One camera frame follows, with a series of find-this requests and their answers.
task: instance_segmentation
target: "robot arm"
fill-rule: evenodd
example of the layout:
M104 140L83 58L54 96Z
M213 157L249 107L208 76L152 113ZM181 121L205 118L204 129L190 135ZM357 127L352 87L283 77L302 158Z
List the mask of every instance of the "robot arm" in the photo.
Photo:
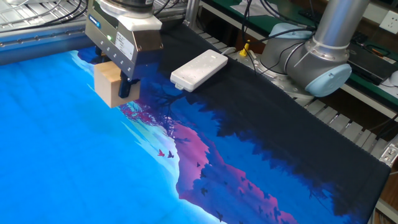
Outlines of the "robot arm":
M156 72L163 49L162 23L153 0L89 0L86 35L121 69L119 97L141 75Z
M301 31L268 41L261 57L266 68L289 75L314 96L327 96L351 75L347 47L369 0L330 0L314 36ZM277 24L271 35L299 28Z

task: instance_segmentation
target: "wire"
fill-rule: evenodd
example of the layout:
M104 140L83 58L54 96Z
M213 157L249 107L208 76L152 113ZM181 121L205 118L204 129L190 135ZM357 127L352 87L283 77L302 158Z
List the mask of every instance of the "wire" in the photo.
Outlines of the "wire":
M66 17L68 17L68 16L73 15L75 12L77 12L77 10L79 10L79 8L80 8L80 6L81 6L81 3L82 3L82 0L79 0L79 4L77 4L76 8L75 8L72 12L69 12L68 14L66 14L66 15L64 15L64 16L62 16L62 17L59 17L59 18L57 18L57 19L53 19L53 20L51 20L51 21L45 22L44 24L51 24L51 23L53 23L53 22L61 21L62 19L66 18Z
M251 2L252 2L252 0L248 0L248 5L246 6L246 10L245 10L244 15L243 15L242 28L241 28L241 31L242 31L242 40L243 40L243 42L246 43L246 44L259 44L259 43L262 43L263 41L266 41L266 40L269 40L269 39L278 37L278 36L280 36L280 35L288 34L288 33L291 33L291 32L297 32L297 31L314 31L314 28L312 28L312 27L302 28L302 29L292 29L292 30L287 30L287 31L280 32L280 33L275 34L275 35L271 35L271 36L269 36L269 37L263 38L263 39L261 39L261 40L255 41L255 42L249 42L249 41L247 41L247 40L245 39L245 36L244 36L244 35L246 34L246 31L244 31L244 28L245 28L245 25L244 25L244 24L246 23L246 18L247 18L248 13L249 13L249 8L250 8L250 5L251 5Z
M15 7L11 7L11 8L8 8L8 9L1 10L0 13L7 12L7 11L10 11L10 10L16 9L18 7L21 7L21 6L23 6L25 3L29 2L29 1L30 0L26 0L26 1L22 2L22 3L20 3L19 5L15 6Z
M395 119L397 119L398 118L398 114L396 114L393 118L390 118L390 119L388 119L387 121L385 121L385 122L383 122L383 123L381 123L381 124L379 124L379 125L377 125L377 126L375 126L375 127L373 127L373 128L370 128L370 129L368 129L369 131L373 131L373 130L375 130L375 129L377 129L377 128L380 128L381 126L383 126L383 125L385 125L385 124L387 124L387 123L390 123L390 122L392 122L393 120L395 120Z
M377 134L376 139L383 138L387 134L389 134L392 130L394 130L396 127L398 127L398 123L393 125L392 128L388 129L387 131L384 131L388 126L391 125L392 122L395 121L395 119L398 118L398 114L396 114L392 119L389 120L389 122L379 131L379 134Z
M313 21L313 25L315 26L316 29L318 29L318 25L317 25L317 22L315 20L315 11L313 10L313 6L312 6L312 0L310 0L310 7L311 7L311 13L312 13L311 18L312 18L312 21Z
M385 87L390 87L390 88L397 87L397 86L387 86L387 85L385 85L385 84L383 84L383 83L380 83L380 85L385 86Z
M234 50L234 51L236 51L236 48L234 48L234 47L228 47L226 50L223 51L223 53L221 53L221 55L226 54L229 50Z
M281 58L282 58L282 54L283 54L286 50L291 49L291 48L294 47L295 45L297 45L297 44L302 44L302 43L304 43L304 42L295 43L294 45L291 45L290 47L288 47L288 48L284 49L283 51L281 51L281 53L279 54L278 62L277 62L275 65L269 67L267 70L265 70L265 71L263 71L262 73L260 73L260 75L262 75L263 73L266 73L266 72L268 72L269 70L271 70L271 69L273 69L274 67L276 67L276 66L280 63L280 60L281 60Z
M154 16L157 16L160 12L162 12L162 10L166 8L169 2L170 0L167 0L166 3L157 12L154 13Z
M168 8L166 8L166 9L171 9L171 8L173 8L174 6L176 6L178 3L180 3L179 1L177 1L176 3L174 3L172 6L170 6L170 7L168 7Z
M18 20L16 20L16 21L3 22L3 23L0 24L0 26L4 26L4 25L16 23L16 22L23 22L23 21L27 21L27 20L29 20L29 19L35 19L35 18L38 18L38 17L40 17L40 16L44 16L44 15L50 13L52 10L54 10L60 3L61 3L61 0L59 0L53 8L51 8L51 9L49 9L49 10L43 12L43 13L40 13L40 14L38 14L38 15L30 16L30 17L28 17L28 18L18 19Z
M13 29L13 30L5 30L5 31L0 31L0 34L4 33L4 32L14 32L14 31L20 31L20 30L27 30L27 29L36 29L36 28L41 28L41 27L50 27L50 26L55 26L55 25L59 25L59 24L64 24L66 22L70 22L70 21L80 17L82 14L84 14L86 12L86 10L88 8L88 4L87 3L88 2L86 1L86 6L85 6L84 10L82 10L77 15L73 16L72 18L65 19L64 21L60 21L59 23L54 23L53 22L51 24L39 24L39 25L36 25L36 26L23 27L23 28Z
M302 24L301 22L299 22L299 21L296 21L296 20L294 20L294 19L291 19L291 18L289 18L289 17L287 17L287 16L284 16L284 15L282 15L281 13L279 13L276 9L274 9L269 3L268 3L268 1L267 0L260 0L260 2L261 2L261 4L262 4L262 6L264 6L264 8L267 10L267 8L266 8L266 6L263 4L263 2L269 7L269 9L270 10L272 10L274 13L276 13L278 16L280 16L280 17L282 17L282 18L284 18L286 21L292 21L294 24L293 25L301 25L301 26L304 26L304 27L307 27L307 25L304 25L304 24Z

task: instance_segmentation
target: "electrical outlet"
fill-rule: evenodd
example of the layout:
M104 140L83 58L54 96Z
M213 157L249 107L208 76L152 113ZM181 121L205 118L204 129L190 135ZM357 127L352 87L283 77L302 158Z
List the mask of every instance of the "electrical outlet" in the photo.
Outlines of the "electrical outlet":
M398 13L389 11L381 22L380 27L392 32L393 34L398 33Z

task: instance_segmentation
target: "printed fabric mat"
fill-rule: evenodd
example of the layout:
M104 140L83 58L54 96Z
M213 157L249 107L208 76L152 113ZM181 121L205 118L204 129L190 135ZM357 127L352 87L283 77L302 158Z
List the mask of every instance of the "printed fabric mat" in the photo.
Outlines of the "printed fabric mat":
M213 47L163 31L141 98L94 92L94 48L0 67L0 223L366 223L390 168L240 63L193 93Z

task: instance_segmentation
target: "green table surface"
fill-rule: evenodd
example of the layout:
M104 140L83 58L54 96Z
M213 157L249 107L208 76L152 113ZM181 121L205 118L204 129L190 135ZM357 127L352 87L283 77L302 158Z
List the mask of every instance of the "green table surface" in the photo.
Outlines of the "green table surface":
M217 10L225 13L227 16L232 17L237 21L241 21L243 19L243 15L231 8L231 6L238 5L241 0L202 0L203 2L209 4L210 6L216 8ZM278 6L278 10L282 15L285 15L291 19L295 19L296 21L302 22L306 25L312 25L313 22L310 19L307 19L301 15L299 15L299 10L302 8L297 6L288 0L269 0L270 3L276 4ZM272 28L280 23L275 17L271 16L254 16L250 17L249 21L247 22L248 27L258 32L261 35L268 35ZM373 44L378 47L382 47L381 45L377 45L374 42L367 41L366 44ZM395 61L398 61L398 54L395 52L391 52L388 56ZM349 85L353 85L359 91L363 92L364 94L374 98L375 100L379 101L380 103L390 107L392 110L398 111L398 99L389 93L385 92L384 90L380 89L376 85L364 80L363 78L359 77L356 74L351 74L349 80Z

